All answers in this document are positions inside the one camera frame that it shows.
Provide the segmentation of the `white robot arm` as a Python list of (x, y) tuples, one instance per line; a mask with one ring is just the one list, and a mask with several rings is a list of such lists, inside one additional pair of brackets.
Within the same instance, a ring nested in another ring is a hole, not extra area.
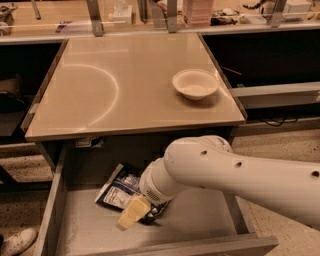
[(314, 229), (320, 227), (320, 166), (317, 163), (235, 154), (219, 136), (173, 141), (141, 175), (117, 226), (126, 230), (151, 210), (189, 188), (223, 191)]

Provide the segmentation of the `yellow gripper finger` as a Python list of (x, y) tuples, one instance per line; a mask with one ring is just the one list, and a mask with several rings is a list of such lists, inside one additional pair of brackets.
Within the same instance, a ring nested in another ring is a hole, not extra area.
[(143, 195), (134, 195), (121, 212), (116, 226), (125, 231), (138, 222), (151, 210), (151, 203)]

